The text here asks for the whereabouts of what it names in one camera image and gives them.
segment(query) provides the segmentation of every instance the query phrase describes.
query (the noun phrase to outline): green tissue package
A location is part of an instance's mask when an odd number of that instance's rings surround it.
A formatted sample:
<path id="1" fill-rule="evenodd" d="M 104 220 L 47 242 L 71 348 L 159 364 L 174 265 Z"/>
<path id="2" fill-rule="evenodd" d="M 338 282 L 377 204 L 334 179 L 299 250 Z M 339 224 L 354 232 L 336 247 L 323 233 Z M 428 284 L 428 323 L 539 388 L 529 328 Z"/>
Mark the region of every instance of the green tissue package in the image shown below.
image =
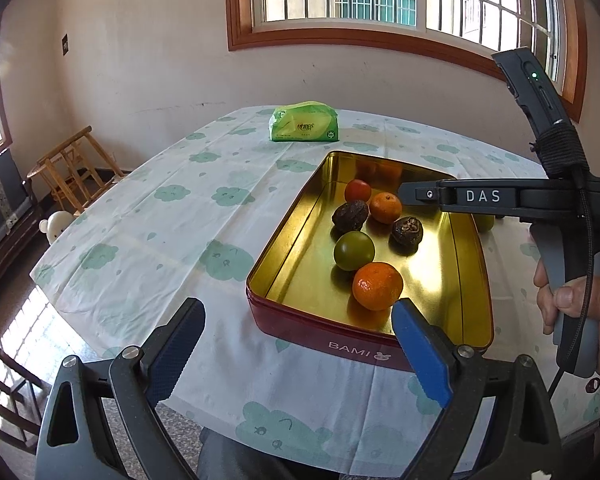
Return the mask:
<path id="1" fill-rule="evenodd" d="M 269 119 L 271 140 L 338 140 L 338 114 L 323 103 L 279 106 Z"/>

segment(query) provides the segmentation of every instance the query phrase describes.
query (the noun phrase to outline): speckled floor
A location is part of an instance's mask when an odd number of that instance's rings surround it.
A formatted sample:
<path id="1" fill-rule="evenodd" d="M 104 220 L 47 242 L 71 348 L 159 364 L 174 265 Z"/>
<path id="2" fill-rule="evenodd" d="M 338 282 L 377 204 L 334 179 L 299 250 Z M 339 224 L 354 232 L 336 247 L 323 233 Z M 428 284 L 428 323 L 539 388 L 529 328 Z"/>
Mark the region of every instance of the speckled floor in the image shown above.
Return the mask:
<path id="1" fill-rule="evenodd" d="M 47 247 L 46 238 L 42 234 L 37 236 L 23 250 L 18 261 L 11 266 L 0 282 L 0 346 L 43 381 L 53 383 L 58 367 L 65 356 L 76 354 L 85 362 L 96 360 L 97 356 L 56 313 L 45 295 L 35 287 L 29 277 L 30 270 Z M 11 384 L 16 379 L 17 377 L 14 377 L 0 362 L 0 380 Z M 45 392 L 38 392 L 38 394 L 44 403 Z M 1 392 L 0 403 L 4 405 L 7 403 L 6 396 Z M 103 404 L 127 474 L 136 480 L 144 480 L 146 476 L 126 436 L 115 402 L 112 399 L 104 399 Z M 195 470 L 200 454 L 199 436 L 202 428 L 160 404 L 156 408 L 156 413 L 181 455 Z M 18 436 L 15 428 L 1 418 L 0 428 Z M 35 468 L 33 456 L 1 441 L 0 454 L 18 478 L 33 480 Z M 341 479 L 365 480 L 352 476 L 341 476 Z"/>

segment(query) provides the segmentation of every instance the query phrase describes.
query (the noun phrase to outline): hand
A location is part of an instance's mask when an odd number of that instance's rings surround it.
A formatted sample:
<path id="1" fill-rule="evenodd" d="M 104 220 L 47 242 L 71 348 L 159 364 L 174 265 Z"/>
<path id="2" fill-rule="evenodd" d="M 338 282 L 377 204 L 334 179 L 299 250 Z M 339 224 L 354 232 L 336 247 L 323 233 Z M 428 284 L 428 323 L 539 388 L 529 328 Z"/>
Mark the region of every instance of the hand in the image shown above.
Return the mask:
<path id="1" fill-rule="evenodd" d="M 538 268 L 534 276 L 534 285 L 540 288 L 538 291 L 538 307 L 542 312 L 542 320 L 544 320 L 544 329 L 542 331 L 545 334 L 553 333 L 558 312 L 563 312 L 571 317 L 580 316 L 585 282 L 585 277 L 572 280 L 565 283 L 552 294 L 542 260 L 538 262 Z M 600 278 L 594 278 L 593 280 L 588 317 L 600 322 Z M 598 373 L 600 374 L 600 342 L 598 348 Z"/>

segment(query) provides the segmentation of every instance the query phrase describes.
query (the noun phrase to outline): tablecloth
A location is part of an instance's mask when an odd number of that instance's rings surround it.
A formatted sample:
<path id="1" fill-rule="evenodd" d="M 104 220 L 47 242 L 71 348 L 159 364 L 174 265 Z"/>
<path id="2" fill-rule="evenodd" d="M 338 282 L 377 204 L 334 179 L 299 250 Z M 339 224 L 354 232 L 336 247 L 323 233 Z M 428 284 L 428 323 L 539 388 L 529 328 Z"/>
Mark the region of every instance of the tablecloth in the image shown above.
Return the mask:
<path id="1" fill-rule="evenodd" d="M 272 107 L 219 118 L 107 191 L 53 243 L 32 277 L 103 358 L 141 344 L 183 300 L 206 327 L 166 402 L 264 452 L 331 470 L 400 476 L 440 409 L 414 374 L 375 367 L 262 333 L 245 279 L 313 170 L 331 150 L 368 153 L 458 178 L 542 178 L 539 164 L 478 140 L 395 118 L 338 110 L 338 142 L 270 142 Z M 542 335 L 528 225 L 481 236 L 495 339 L 487 357 L 534 357 L 548 384 L 555 347 Z M 600 391 L 565 376 L 552 400 L 561 435 L 600 416 Z M 458 465 L 472 466 L 491 404 Z"/>

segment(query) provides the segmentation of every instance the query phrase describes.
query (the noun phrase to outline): screw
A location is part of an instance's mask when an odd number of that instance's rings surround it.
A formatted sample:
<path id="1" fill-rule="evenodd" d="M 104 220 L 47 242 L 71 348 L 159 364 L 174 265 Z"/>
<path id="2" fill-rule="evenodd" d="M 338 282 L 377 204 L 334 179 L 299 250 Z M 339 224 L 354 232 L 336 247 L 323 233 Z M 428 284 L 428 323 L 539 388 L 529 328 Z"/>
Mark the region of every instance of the screw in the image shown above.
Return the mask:
<path id="1" fill-rule="evenodd" d="M 135 359 L 139 353 L 140 350 L 137 346 L 128 346 L 122 351 L 122 357 L 125 359 Z"/>
<path id="2" fill-rule="evenodd" d="M 518 357 L 518 359 L 520 359 L 520 362 L 526 368 L 531 368 L 534 363 L 533 358 L 526 354 L 522 354 L 520 357 Z"/>
<path id="3" fill-rule="evenodd" d="M 75 355 L 69 355 L 62 359 L 62 366 L 65 368 L 71 368 L 72 366 L 75 366 L 77 362 L 78 358 Z"/>
<path id="4" fill-rule="evenodd" d="M 471 348 L 469 345 L 460 345 L 458 347 L 458 355 L 460 357 L 464 357 L 468 359 L 469 357 L 473 357 L 475 354 L 475 350 Z"/>

